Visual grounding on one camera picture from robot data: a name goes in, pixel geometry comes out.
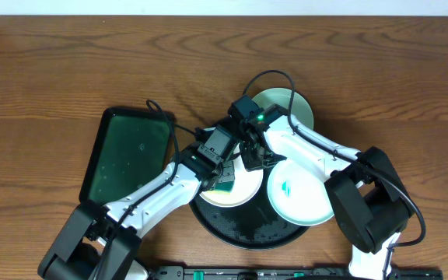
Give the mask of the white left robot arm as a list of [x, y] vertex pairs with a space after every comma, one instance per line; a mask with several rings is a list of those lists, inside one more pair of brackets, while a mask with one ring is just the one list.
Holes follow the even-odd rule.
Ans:
[[142, 238], [162, 219], [219, 182], [237, 149], [218, 155], [204, 145], [186, 148], [135, 192], [103, 207], [80, 204], [40, 262], [43, 279], [144, 279], [135, 263]]

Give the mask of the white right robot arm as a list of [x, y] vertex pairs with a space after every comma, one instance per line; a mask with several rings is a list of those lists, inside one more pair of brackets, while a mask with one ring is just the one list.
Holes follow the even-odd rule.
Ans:
[[398, 238], [418, 208], [387, 154], [339, 145], [303, 125], [279, 105], [233, 104], [226, 125], [236, 134], [248, 170], [288, 159], [325, 188], [336, 222], [352, 243], [349, 271], [360, 278], [386, 279]]

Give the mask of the yellow green scrubbing sponge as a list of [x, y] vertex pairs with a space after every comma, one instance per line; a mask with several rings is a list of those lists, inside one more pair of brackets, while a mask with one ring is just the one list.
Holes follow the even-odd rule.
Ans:
[[228, 181], [217, 181], [206, 193], [216, 193], [216, 194], [228, 194], [232, 191], [234, 186], [234, 180]]

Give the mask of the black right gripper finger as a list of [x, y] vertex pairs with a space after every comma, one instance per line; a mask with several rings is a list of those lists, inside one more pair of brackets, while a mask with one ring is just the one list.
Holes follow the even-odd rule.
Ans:
[[275, 154], [275, 153], [266, 153], [264, 155], [264, 164], [265, 166], [274, 166], [275, 164], [286, 160], [285, 156]]
[[264, 150], [247, 149], [243, 152], [243, 165], [247, 171], [264, 169]]

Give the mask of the white round plate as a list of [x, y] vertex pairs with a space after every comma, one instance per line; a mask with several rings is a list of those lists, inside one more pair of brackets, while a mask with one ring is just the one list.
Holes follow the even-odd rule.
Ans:
[[240, 147], [237, 146], [233, 151], [233, 181], [225, 182], [225, 186], [233, 184], [230, 190], [218, 190], [215, 188], [210, 191], [202, 191], [199, 197], [211, 205], [220, 208], [232, 208], [242, 205], [249, 201], [259, 190], [264, 177], [263, 170], [247, 171], [244, 167]]

